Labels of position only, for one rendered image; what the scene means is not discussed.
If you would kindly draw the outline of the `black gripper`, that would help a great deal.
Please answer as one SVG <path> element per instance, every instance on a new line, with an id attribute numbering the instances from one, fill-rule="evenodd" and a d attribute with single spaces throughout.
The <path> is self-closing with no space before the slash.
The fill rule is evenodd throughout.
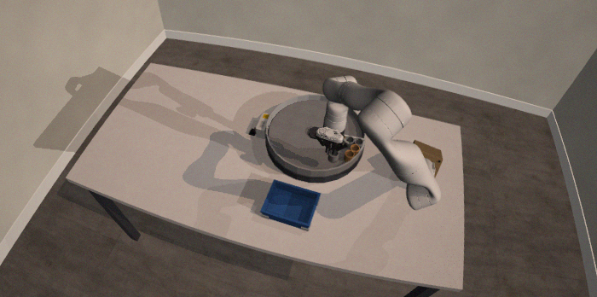
<path id="1" fill-rule="evenodd" d="M 334 153 L 334 150 L 335 150 L 335 149 L 336 149 L 337 151 L 339 151 L 339 150 L 341 150 L 341 149 L 344 149 L 344 148 L 348 147 L 350 140 L 345 140 L 345 135 L 344 135 L 344 132 L 345 132 L 345 130 L 343 130 L 342 132 L 340 132 L 340 133 L 343 135 L 344 139 L 343 139 L 343 142 L 342 142 L 342 143 L 339 143 L 338 145 L 337 145 L 337 143 L 335 143 L 335 142 L 331 142 L 331 141 L 328 141 L 328 140 L 326 140 L 326 139 L 320 138 L 320 137 L 318 137 L 316 134 L 315 134 L 315 137 L 316 137 L 316 139 L 319 141 L 319 143 L 320 143 L 322 146 L 325 146 L 325 147 L 326 147 L 326 151 L 325 151 L 325 152 L 328 154 L 328 153 L 329 153 L 329 150 L 330 150 L 330 154 L 332 155 L 332 154 Z M 332 144 L 332 147 L 331 147 L 331 144 Z M 336 144 L 336 146 L 335 146 L 335 144 Z M 330 148 L 331 148 L 331 149 L 330 149 Z"/>

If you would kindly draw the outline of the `blue square tray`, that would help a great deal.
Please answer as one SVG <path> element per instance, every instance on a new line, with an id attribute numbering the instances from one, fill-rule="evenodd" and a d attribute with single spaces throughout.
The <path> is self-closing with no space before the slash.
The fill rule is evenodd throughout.
<path id="1" fill-rule="evenodd" d="M 274 180 L 261 217 L 309 231 L 319 198 L 318 192 Z"/>

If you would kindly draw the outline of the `grey round turning table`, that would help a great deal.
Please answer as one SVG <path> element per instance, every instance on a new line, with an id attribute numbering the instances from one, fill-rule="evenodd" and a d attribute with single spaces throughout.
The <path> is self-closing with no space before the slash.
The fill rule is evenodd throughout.
<path id="1" fill-rule="evenodd" d="M 362 158 L 366 134 L 358 124 L 358 113 L 348 108 L 345 137 L 361 138 L 363 145 L 350 161 L 344 161 L 345 151 L 350 150 L 344 148 L 339 151 L 338 162 L 329 162 L 326 147 L 315 137 L 316 130 L 323 128 L 327 102 L 324 95 L 317 94 L 290 98 L 271 114 L 263 113 L 257 127 L 248 135 L 265 139 L 272 162 L 289 177 L 307 183 L 338 180 L 349 174 Z"/>

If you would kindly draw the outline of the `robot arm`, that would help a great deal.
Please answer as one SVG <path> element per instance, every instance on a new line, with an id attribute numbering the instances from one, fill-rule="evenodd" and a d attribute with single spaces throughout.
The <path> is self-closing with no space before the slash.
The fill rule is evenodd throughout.
<path id="1" fill-rule="evenodd" d="M 361 111 L 357 115 L 358 124 L 396 176 L 407 184 L 406 196 L 411 208 L 419 210 L 440 201 L 434 162 L 424 158 L 416 144 L 392 140 L 412 116 L 409 106 L 398 94 L 361 86 L 352 76 L 326 79 L 322 91 L 328 102 L 324 127 L 316 130 L 318 137 L 342 143 L 343 136 L 339 132 L 345 129 L 348 108 Z"/>

